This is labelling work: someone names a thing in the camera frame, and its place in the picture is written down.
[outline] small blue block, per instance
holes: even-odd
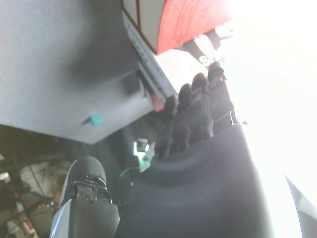
[[[103,120],[102,116],[99,114],[95,114],[95,115],[90,116],[90,123],[93,126],[100,125],[103,122],[104,122],[104,120]]]

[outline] cluttered floor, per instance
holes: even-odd
[[[124,203],[138,166],[134,142],[155,141],[159,115],[150,113],[94,145],[0,126],[0,237],[49,237],[62,184],[71,163],[100,160],[113,201]]]

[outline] red panel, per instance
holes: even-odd
[[[230,19],[229,0],[165,0],[157,54],[175,48]]]

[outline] robotic hand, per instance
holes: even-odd
[[[120,222],[101,164],[85,158],[70,169],[51,237],[302,237],[286,179],[250,153],[218,63],[167,99],[162,122]]]

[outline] red object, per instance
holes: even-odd
[[[227,22],[229,0],[165,0],[157,54],[175,48]]]

